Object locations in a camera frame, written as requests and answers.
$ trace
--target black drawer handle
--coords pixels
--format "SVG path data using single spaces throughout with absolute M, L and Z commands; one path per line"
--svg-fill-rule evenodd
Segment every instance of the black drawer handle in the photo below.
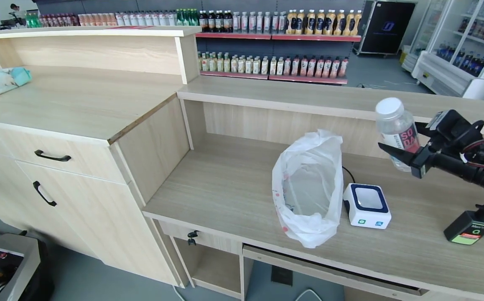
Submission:
M 41 150 L 41 149 L 36 150 L 34 152 L 34 154 L 36 154 L 36 156 L 41 157 L 41 158 L 51 159 L 51 160 L 60 161 L 60 162 L 68 162 L 69 160 L 71 160 L 71 156 L 67 156 L 67 155 L 63 156 L 62 158 L 54 158 L 54 157 L 43 156 L 43 150 Z
M 41 198 L 42 198 L 42 199 L 43 199 L 43 200 L 44 200 L 44 201 L 45 201 L 47 204 L 49 204 L 49 205 L 51 205 L 51 206 L 53 206 L 53 207 L 54 207 L 54 206 L 56 206 L 56 202 L 55 202 L 55 201 L 49 202 L 49 201 L 48 201 L 48 200 L 45 198 L 45 196 L 43 196 L 43 194 L 41 194 L 41 192 L 40 192 L 40 186 L 41 186 L 40 182 L 35 181 L 34 183 L 32 183 L 32 185 L 34 185 L 34 189 L 36 189 L 36 191 L 38 192 L 38 194 L 41 196 Z

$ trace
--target plastic bag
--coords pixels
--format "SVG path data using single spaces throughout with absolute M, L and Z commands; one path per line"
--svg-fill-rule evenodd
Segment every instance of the plastic bag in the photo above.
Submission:
M 337 233 L 341 219 L 342 137 L 306 133 L 281 153 L 272 170 L 272 193 L 286 235 L 315 248 Z

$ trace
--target logo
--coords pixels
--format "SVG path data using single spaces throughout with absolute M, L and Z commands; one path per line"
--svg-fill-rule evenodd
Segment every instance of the logo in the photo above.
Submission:
M 394 26 L 395 26 L 394 22 L 385 22 L 381 30 L 384 32 L 389 32 L 393 29 Z

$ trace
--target glass door fridge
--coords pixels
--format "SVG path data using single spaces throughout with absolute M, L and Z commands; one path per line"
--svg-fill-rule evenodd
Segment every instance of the glass door fridge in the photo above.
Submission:
M 418 28 L 415 38 L 411 44 L 411 49 L 406 56 L 402 68 L 411 72 L 415 67 L 416 61 L 421 51 L 426 50 L 428 44 L 433 37 L 435 28 L 439 23 L 439 19 L 444 12 L 445 5 L 448 0 L 429 0 L 430 4 L 422 18 L 420 27 Z
M 484 99 L 484 0 L 450 0 L 412 76 L 437 94 Z

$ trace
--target countertop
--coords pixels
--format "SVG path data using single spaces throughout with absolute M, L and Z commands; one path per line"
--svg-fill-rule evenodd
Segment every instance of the countertop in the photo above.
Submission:
M 0 31 L 0 38 L 29 38 L 42 36 L 190 36 L 201 32 L 199 26 L 74 26 L 22 28 Z
M 391 223 L 385 230 L 354 227 L 343 208 L 337 234 L 303 248 L 283 233 L 271 198 L 271 170 L 286 147 L 209 134 L 143 213 L 354 273 L 484 300 L 484 240 L 464 246 L 443 235 L 464 210 L 484 204 L 483 189 L 439 170 L 420 180 L 388 159 L 343 154 L 343 166 L 359 183 L 382 187 Z M 344 186 L 350 181 L 344 173 Z
M 376 120 L 376 104 L 397 97 L 415 120 L 429 122 L 455 109 L 469 122 L 484 120 L 484 101 L 411 92 L 199 76 L 177 92 L 180 99 L 336 117 Z
M 113 143 L 176 97 L 181 77 L 76 67 L 26 66 L 32 81 L 0 94 L 0 126 L 63 139 Z

